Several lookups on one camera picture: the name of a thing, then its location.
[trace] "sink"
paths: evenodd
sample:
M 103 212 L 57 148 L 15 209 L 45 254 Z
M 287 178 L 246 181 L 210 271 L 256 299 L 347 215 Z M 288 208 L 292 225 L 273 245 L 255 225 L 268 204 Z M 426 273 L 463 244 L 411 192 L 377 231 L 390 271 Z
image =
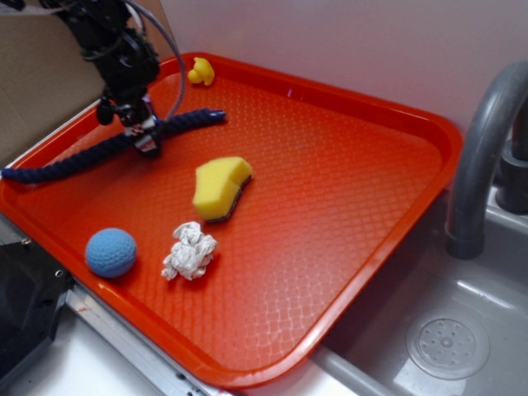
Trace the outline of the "sink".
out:
M 446 210 L 447 193 L 323 341 L 340 362 L 327 370 L 369 385 L 358 394 L 528 389 L 528 219 L 488 205 L 483 254 L 459 260 L 445 251 Z

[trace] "drain strainer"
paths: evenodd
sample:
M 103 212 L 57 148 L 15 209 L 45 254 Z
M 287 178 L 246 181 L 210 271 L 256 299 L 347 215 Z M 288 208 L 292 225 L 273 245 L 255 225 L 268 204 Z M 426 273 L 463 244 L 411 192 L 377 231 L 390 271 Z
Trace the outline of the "drain strainer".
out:
M 429 375 L 460 380 L 486 363 L 489 341 L 482 325 L 468 315 L 436 309 L 412 323 L 407 349 L 412 361 Z

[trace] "yellow rubber duck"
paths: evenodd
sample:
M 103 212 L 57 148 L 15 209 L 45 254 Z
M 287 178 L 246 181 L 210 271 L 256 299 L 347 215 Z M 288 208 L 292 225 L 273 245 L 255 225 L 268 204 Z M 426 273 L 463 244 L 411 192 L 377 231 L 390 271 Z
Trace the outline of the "yellow rubber duck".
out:
M 194 84 L 204 83 L 206 87 L 213 83 L 215 80 L 215 71 L 207 59 L 194 58 L 195 65 L 192 70 L 189 71 L 187 77 L 189 81 Z

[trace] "crumpled paper towel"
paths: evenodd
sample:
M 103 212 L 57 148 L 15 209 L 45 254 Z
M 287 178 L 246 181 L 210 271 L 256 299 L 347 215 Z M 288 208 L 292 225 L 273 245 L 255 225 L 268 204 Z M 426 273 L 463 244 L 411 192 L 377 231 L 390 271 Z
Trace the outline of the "crumpled paper towel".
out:
M 215 239 L 202 233 L 196 221 L 182 224 L 172 235 L 179 238 L 180 242 L 172 246 L 171 254 L 163 260 L 166 268 L 162 271 L 162 276 L 168 281 L 178 274 L 189 281 L 203 276 L 218 244 Z

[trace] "blue ball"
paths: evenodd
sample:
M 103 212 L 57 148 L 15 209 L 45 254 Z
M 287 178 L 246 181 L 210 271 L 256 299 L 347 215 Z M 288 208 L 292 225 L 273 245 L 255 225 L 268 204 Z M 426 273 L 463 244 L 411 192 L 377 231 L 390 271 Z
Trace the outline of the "blue ball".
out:
M 86 263 L 99 276 L 116 278 L 134 265 L 136 245 L 122 229 L 103 229 L 86 246 Z

